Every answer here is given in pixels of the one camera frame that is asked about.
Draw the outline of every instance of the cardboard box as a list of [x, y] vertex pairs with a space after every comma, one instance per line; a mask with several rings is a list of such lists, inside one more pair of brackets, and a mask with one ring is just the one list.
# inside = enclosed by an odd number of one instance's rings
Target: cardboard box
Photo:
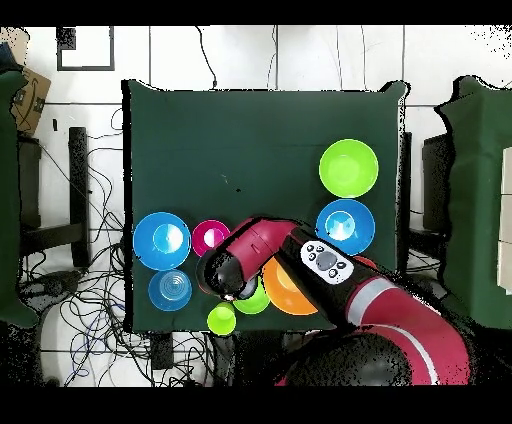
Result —
[[41, 118], [51, 81], [27, 67], [23, 68], [22, 75], [28, 82], [14, 96], [11, 112], [16, 118], [18, 131], [31, 136]]
[[30, 36], [21, 28], [0, 27], [0, 43], [6, 41], [16, 63], [25, 66]]

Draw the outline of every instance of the blue plastic cup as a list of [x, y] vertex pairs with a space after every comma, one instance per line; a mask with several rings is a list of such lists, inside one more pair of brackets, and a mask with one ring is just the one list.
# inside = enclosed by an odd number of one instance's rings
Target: blue plastic cup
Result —
[[192, 284], [183, 271], [160, 271], [151, 278], [148, 293], [156, 308], [165, 312], [178, 311], [189, 302]]

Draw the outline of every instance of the lime green object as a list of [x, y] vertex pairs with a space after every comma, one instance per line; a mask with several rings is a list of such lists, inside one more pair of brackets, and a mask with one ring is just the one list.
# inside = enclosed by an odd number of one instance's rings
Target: lime green object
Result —
[[254, 315], [263, 312], [269, 303], [270, 299], [267, 293], [265, 293], [265, 289], [261, 283], [261, 277], [258, 275], [258, 287], [254, 294], [249, 299], [236, 300], [233, 302], [233, 305], [244, 314]]
[[227, 336], [236, 326], [235, 309], [231, 303], [219, 303], [208, 314], [208, 328], [218, 336]]
[[369, 191], [379, 174], [375, 153], [365, 143], [345, 139], [329, 146], [320, 159], [320, 180], [338, 197], [354, 198]]

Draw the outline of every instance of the blue bowl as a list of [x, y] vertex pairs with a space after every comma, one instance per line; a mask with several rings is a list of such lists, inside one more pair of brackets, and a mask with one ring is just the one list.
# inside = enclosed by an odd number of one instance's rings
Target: blue bowl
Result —
[[338, 199], [318, 215], [316, 235], [348, 255], [357, 255], [373, 241], [375, 220], [370, 210], [357, 200]]
[[148, 268], [168, 271], [190, 253], [190, 231], [176, 215], [157, 212], [144, 217], [133, 233], [133, 250]]

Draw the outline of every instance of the orange bowl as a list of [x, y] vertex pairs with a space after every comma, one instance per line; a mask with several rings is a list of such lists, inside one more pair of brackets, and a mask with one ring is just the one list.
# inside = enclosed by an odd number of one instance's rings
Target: orange bowl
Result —
[[318, 312], [275, 258], [263, 267], [263, 285], [274, 306], [287, 314], [311, 315]]

